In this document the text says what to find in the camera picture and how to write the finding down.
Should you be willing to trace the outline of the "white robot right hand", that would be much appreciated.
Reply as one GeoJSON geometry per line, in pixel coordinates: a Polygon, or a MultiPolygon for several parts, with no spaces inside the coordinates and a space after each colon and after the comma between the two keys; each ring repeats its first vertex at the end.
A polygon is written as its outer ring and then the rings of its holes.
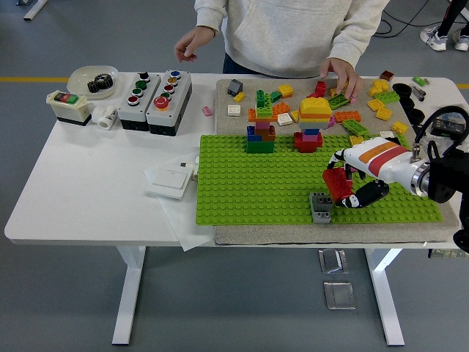
{"type": "Polygon", "coordinates": [[[428,162],[383,137],[335,152],[322,174],[335,205],[345,208],[365,208],[386,197],[391,183],[425,197],[428,176],[428,162]]]}

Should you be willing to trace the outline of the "person's left hand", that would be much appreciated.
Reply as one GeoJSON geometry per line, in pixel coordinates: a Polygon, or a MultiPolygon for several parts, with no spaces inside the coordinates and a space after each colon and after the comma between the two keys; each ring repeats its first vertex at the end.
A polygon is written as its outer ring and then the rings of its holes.
{"type": "Polygon", "coordinates": [[[353,66],[337,58],[327,58],[320,66],[320,78],[325,78],[329,73],[337,76],[336,92],[344,93],[345,98],[357,98],[363,89],[363,79],[355,72],[353,66]]]}

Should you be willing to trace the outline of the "person's right hand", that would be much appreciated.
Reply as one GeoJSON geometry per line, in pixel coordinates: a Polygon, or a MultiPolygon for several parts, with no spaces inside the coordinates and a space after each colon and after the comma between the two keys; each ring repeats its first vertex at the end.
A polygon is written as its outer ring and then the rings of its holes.
{"type": "Polygon", "coordinates": [[[181,62],[193,62],[197,59],[196,50],[208,44],[216,36],[216,30],[197,26],[184,34],[174,46],[176,60],[181,62]]]}

